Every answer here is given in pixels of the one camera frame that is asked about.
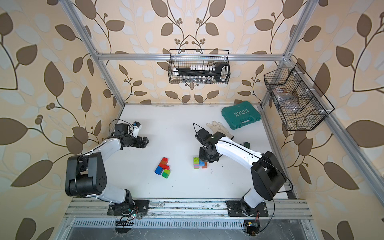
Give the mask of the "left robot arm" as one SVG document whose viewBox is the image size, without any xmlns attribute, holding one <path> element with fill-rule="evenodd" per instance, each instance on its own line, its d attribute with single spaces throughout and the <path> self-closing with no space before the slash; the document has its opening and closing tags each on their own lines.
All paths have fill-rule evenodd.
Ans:
<svg viewBox="0 0 384 240">
<path fill-rule="evenodd" d="M 69 197 L 96 198 L 112 205 L 132 209 L 135 203 L 130 191 L 108 183 L 105 162 L 123 148 L 144 149 L 147 137 L 140 137 L 140 122 L 116 124 L 115 130 L 94 149 L 68 158 L 65 192 Z"/>
</svg>

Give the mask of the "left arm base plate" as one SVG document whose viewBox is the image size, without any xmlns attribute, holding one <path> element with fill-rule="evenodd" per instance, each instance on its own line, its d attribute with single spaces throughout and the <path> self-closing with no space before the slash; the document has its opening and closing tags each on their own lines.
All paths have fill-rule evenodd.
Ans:
<svg viewBox="0 0 384 240">
<path fill-rule="evenodd" d="M 133 214 L 145 216 L 149 210 L 149 200 L 133 200 L 132 203 L 111 204 L 107 211 L 108 216 L 127 216 Z"/>
</svg>

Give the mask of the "small red lego brick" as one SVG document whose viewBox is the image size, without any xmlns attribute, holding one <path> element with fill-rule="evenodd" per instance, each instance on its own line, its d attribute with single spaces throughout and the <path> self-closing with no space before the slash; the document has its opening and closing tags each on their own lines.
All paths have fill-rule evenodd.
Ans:
<svg viewBox="0 0 384 240">
<path fill-rule="evenodd" d="M 170 167 L 168 165 L 159 164 L 159 167 L 161 167 L 164 170 L 169 170 Z"/>
</svg>

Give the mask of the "dark blue lego brick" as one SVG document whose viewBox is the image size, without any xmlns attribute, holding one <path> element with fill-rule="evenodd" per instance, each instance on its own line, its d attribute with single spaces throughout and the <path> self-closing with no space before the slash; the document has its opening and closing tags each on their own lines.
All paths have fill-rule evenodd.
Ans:
<svg viewBox="0 0 384 240">
<path fill-rule="evenodd" d="M 163 171 L 164 171 L 164 169 L 162 168 L 162 167 L 160 167 L 160 166 L 158 166 L 157 168 L 156 168 L 156 170 L 155 170 L 155 173 L 157 174 L 157 175 L 162 175 L 162 173 L 163 173 Z"/>
</svg>

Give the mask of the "light blue long lego brick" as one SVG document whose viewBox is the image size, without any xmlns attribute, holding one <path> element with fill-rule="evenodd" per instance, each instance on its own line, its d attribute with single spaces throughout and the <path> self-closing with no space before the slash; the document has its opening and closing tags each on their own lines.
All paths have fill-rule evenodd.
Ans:
<svg viewBox="0 0 384 240">
<path fill-rule="evenodd" d="M 203 166 L 203 165 L 204 165 L 204 162 L 200 162 L 199 165 L 194 165 L 194 167 L 201 167 L 201 166 Z"/>
</svg>

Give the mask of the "red long lego brick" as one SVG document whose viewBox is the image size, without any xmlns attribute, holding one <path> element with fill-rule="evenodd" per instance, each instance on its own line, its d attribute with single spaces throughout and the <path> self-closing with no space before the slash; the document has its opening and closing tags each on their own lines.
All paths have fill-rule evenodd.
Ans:
<svg viewBox="0 0 384 240">
<path fill-rule="evenodd" d="M 164 162 L 164 163 L 166 163 L 166 164 L 168 164 L 168 158 L 163 158 L 162 160 L 161 160 L 161 162 Z"/>
</svg>

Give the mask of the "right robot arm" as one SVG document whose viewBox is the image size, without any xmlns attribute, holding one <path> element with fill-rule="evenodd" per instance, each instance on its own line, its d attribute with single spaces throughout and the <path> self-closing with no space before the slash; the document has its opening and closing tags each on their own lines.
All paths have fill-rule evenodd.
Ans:
<svg viewBox="0 0 384 240">
<path fill-rule="evenodd" d="M 251 216 L 264 201 L 271 201 L 288 177 L 272 152 L 260 153 L 237 144 L 221 132 L 213 135 L 201 129 L 195 138 L 202 147 L 199 158 L 204 162 L 217 162 L 220 156 L 226 156 L 245 167 L 252 176 L 253 187 L 240 200 L 240 210 Z"/>
</svg>

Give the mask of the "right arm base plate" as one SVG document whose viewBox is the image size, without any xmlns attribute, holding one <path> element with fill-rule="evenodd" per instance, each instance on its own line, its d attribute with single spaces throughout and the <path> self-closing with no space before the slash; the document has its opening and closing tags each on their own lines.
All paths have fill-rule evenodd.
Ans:
<svg viewBox="0 0 384 240">
<path fill-rule="evenodd" d="M 243 200 L 226 201 L 229 217 L 268 217 L 268 209 L 265 202 L 261 202 L 255 208 L 248 206 Z"/>
</svg>

